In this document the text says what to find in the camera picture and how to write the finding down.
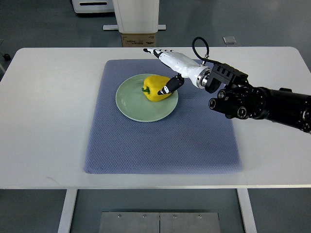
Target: cardboard box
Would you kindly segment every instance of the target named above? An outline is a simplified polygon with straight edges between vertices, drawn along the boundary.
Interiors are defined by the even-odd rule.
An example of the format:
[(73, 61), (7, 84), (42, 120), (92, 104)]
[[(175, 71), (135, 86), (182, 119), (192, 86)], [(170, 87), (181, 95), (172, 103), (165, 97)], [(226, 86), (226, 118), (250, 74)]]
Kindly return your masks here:
[(122, 33), (123, 47), (155, 47), (156, 34), (155, 33)]

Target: robotic arm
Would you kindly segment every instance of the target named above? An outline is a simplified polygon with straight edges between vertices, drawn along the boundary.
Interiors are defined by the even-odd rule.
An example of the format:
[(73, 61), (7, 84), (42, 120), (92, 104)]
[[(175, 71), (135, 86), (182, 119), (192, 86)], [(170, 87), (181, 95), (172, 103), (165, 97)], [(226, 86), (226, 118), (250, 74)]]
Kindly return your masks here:
[[(202, 40), (206, 47), (205, 57), (200, 57), (195, 50), (195, 41)], [(197, 37), (192, 42), (194, 53), (203, 61), (201, 64), (173, 50), (144, 49), (155, 55), (163, 64), (178, 74), (158, 92), (158, 95), (171, 93), (189, 78), (198, 88), (214, 93), (223, 83), (217, 98), (210, 99), (211, 110), (225, 114), (227, 118), (267, 119), (311, 133), (311, 96), (293, 93), (290, 89), (271, 90), (265, 87), (253, 87), (248, 83), (248, 75), (217, 61), (208, 59), (207, 42)], [(214, 64), (213, 68), (206, 62)]]

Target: blue mat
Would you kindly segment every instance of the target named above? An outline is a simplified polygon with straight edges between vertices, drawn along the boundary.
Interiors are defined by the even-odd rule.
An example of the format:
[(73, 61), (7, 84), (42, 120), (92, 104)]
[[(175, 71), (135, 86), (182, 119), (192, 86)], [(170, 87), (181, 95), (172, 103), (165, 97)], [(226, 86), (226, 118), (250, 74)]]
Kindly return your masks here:
[(142, 73), (173, 77), (153, 60), (106, 63), (89, 135), (84, 170), (95, 174), (220, 174), (242, 169), (232, 121), (208, 108), (209, 94), (189, 79), (166, 118), (133, 121), (117, 108), (115, 94), (126, 79)]

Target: ceramic plate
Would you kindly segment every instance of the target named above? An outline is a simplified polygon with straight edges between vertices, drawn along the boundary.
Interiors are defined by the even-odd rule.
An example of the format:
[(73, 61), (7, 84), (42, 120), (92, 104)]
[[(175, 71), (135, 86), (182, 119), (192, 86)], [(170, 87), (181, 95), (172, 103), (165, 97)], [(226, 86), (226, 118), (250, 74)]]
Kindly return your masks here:
[(176, 107), (178, 92), (166, 99), (152, 102), (142, 92), (144, 80), (154, 74), (139, 74), (125, 80), (116, 92), (119, 110), (128, 118), (140, 122), (153, 122), (168, 116)]

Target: gray floor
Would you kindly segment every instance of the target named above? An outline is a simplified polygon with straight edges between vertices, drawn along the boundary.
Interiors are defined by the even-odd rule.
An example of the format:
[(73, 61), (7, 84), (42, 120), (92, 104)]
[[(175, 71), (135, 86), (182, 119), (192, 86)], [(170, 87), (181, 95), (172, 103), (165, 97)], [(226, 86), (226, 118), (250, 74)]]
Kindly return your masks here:
[[(234, 36), (237, 46), (295, 47), (311, 70), (310, 10), (309, 0), (161, 0), (159, 24), (166, 24), (167, 30), (157, 33), (157, 46), (189, 47), (196, 36), (202, 36), (211, 47), (224, 47), (222, 37)], [(1, 50), (11, 57), (24, 47), (121, 47), (119, 32), (102, 30), (108, 24), (116, 24), (114, 14), (77, 15), (70, 0), (0, 1)], [(0, 63), (5, 68), (10, 64), (2, 57)], [(48, 216), (42, 214), (47, 193), (57, 209)], [(310, 189), (250, 190), (258, 232), (311, 232), (310, 197)], [(0, 217), (0, 232), (47, 232), (40, 221), (19, 221), (27, 221), (27, 216), (48, 219), (51, 232), (56, 232), (63, 201), (64, 195), (52, 190), (1, 190), (0, 216), (16, 220)], [(184, 200), (181, 208), (189, 208), (189, 203)], [(77, 229), (75, 225), (74, 232), (83, 232)]]

